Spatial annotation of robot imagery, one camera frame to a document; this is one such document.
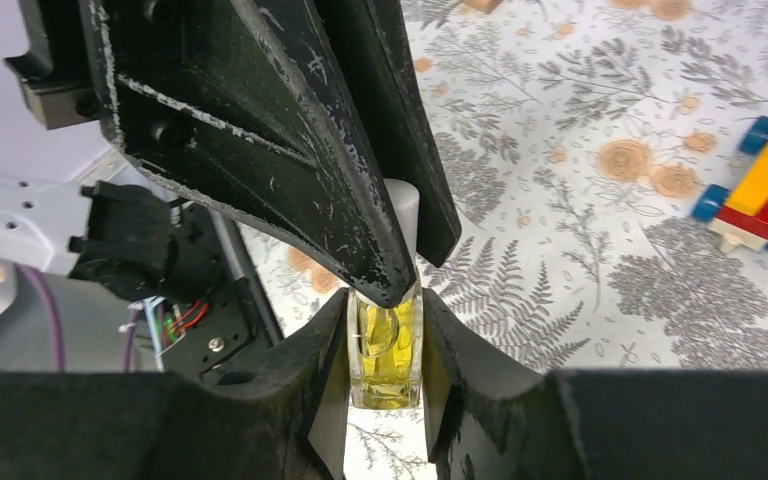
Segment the yellow nail polish bottle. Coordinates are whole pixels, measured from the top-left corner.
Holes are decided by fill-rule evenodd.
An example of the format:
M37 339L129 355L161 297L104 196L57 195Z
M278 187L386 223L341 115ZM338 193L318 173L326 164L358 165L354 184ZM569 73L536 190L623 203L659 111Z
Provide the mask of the yellow nail polish bottle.
M423 348L422 285L416 264L420 193L410 183L385 181L415 282L398 306L387 309L351 289L347 346L352 405L367 410L415 408L419 403Z

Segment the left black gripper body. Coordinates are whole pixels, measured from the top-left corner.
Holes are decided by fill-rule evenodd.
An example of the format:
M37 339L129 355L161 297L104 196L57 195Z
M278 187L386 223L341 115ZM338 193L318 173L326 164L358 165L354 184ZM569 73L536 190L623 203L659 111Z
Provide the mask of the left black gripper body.
M99 101L90 78L90 64L76 0L18 2L29 48L4 63L17 78L26 108L46 129L91 121Z

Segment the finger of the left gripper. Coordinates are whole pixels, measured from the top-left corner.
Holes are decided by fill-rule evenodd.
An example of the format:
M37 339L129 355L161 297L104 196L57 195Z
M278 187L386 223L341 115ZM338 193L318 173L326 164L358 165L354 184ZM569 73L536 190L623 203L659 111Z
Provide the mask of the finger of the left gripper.
M422 102L400 2L315 4L383 176L418 188L417 251L443 266L462 226Z
M83 1L103 137L161 186L295 246L369 300L416 276L311 1Z

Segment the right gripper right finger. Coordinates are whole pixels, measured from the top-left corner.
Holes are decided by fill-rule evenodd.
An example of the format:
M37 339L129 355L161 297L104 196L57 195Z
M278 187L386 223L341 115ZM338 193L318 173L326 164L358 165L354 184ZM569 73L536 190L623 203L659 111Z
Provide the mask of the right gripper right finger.
M423 293L423 408L441 479L768 479L768 371L537 373Z

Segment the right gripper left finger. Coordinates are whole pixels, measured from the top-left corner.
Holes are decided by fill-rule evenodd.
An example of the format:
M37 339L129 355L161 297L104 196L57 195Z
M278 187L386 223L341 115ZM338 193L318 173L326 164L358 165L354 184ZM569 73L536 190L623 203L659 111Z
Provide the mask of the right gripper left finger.
M203 382L0 373L0 479L341 478L347 297Z

